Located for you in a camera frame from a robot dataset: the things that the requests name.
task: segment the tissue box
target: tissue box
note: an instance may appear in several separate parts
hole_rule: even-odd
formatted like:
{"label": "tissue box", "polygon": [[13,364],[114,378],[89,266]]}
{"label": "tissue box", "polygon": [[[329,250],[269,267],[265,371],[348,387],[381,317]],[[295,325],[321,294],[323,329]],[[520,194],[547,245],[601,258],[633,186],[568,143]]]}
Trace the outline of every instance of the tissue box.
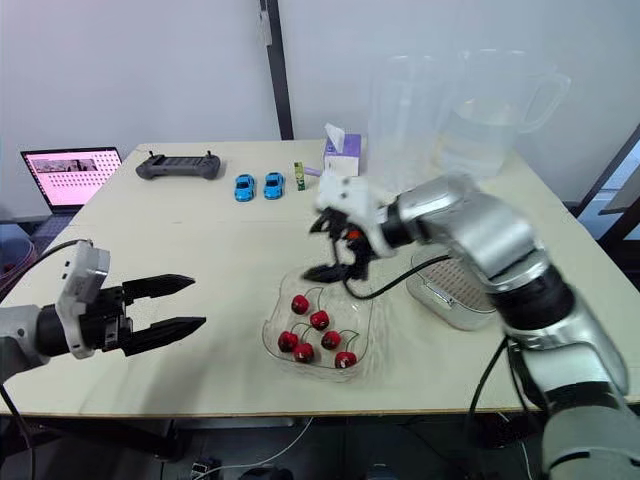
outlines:
{"label": "tissue box", "polygon": [[338,152],[331,140],[327,138],[327,144],[324,147],[324,168],[345,177],[358,176],[361,145],[361,135],[347,133],[344,136],[344,148],[342,152]]}

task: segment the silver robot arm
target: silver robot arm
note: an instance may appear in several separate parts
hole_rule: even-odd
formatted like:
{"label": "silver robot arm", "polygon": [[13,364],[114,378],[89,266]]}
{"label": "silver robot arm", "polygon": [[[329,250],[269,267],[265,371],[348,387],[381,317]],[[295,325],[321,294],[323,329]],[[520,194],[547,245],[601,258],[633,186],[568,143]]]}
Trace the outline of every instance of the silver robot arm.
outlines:
{"label": "silver robot arm", "polygon": [[518,212],[464,176],[440,177],[380,206],[364,179],[325,175],[316,207],[322,216],[311,231],[346,240],[355,263],[318,267],[308,278],[366,279],[371,260],[403,245],[446,245],[484,286],[525,393],[550,415],[543,471],[554,480],[640,477],[640,422],[624,401],[624,361]]}

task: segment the small green box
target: small green box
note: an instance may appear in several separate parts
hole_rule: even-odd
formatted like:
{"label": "small green box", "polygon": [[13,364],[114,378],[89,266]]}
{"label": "small green box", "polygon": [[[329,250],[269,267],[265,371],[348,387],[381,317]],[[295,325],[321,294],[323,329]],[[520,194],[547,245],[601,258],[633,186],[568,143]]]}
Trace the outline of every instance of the small green box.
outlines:
{"label": "small green box", "polygon": [[304,190],[304,166],[302,162],[294,162],[293,166],[296,171],[296,184],[298,185],[298,191]]}

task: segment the white wall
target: white wall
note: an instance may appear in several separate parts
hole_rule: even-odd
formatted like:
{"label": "white wall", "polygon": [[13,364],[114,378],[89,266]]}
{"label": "white wall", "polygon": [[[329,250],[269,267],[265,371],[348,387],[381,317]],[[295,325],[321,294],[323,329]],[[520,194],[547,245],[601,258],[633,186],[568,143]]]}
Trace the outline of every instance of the white wall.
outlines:
{"label": "white wall", "polygon": [[637,0],[280,0],[296,138],[326,121],[366,131],[375,61],[402,53],[522,48],[572,77],[564,104],[519,151],[579,201],[640,123]]}
{"label": "white wall", "polygon": [[48,213],[20,150],[279,139],[257,0],[3,0],[0,214]]}

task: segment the plastic container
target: plastic container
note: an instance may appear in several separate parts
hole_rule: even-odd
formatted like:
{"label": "plastic container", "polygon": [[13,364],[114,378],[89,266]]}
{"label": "plastic container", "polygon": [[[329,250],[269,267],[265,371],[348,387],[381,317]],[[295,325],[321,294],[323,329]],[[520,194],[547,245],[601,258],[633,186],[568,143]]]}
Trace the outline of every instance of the plastic container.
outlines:
{"label": "plastic container", "polygon": [[450,72],[428,56],[378,65],[369,101],[365,175],[397,195],[429,180]]}
{"label": "plastic container", "polygon": [[[411,267],[446,253],[446,247],[440,245],[421,248],[411,257]],[[495,319],[496,310],[479,282],[468,275],[455,259],[438,262],[409,277],[407,290],[459,330],[479,330]]]}
{"label": "plastic container", "polygon": [[520,133],[540,128],[569,90],[555,67],[519,50],[461,52],[440,158],[448,171],[496,175]]}
{"label": "plastic container", "polygon": [[[347,294],[340,283],[327,285],[303,280],[301,275],[305,270],[304,268],[293,270],[282,279],[276,307],[262,327],[262,342],[267,352],[277,359],[287,372],[309,375],[322,380],[342,382],[365,374],[372,367],[374,358],[379,353],[377,337],[382,322],[376,319],[381,313],[377,308],[377,300],[356,300]],[[291,301],[298,294],[305,295],[310,303],[309,309],[303,315],[298,315],[291,310]],[[283,331],[291,330],[298,323],[309,325],[311,314],[319,309],[329,314],[330,324],[323,331],[311,328],[304,336],[304,340],[313,346],[313,362],[296,362],[293,354],[280,351],[278,337]],[[300,342],[305,330],[303,325],[295,327],[294,332],[300,338]],[[350,330],[358,334],[349,343],[348,349],[356,354],[358,362],[355,365],[345,369],[335,368],[336,353],[344,350],[347,341],[354,334],[344,332],[340,345],[335,350],[327,350],[321,346],[320,342],[329,330]]]}

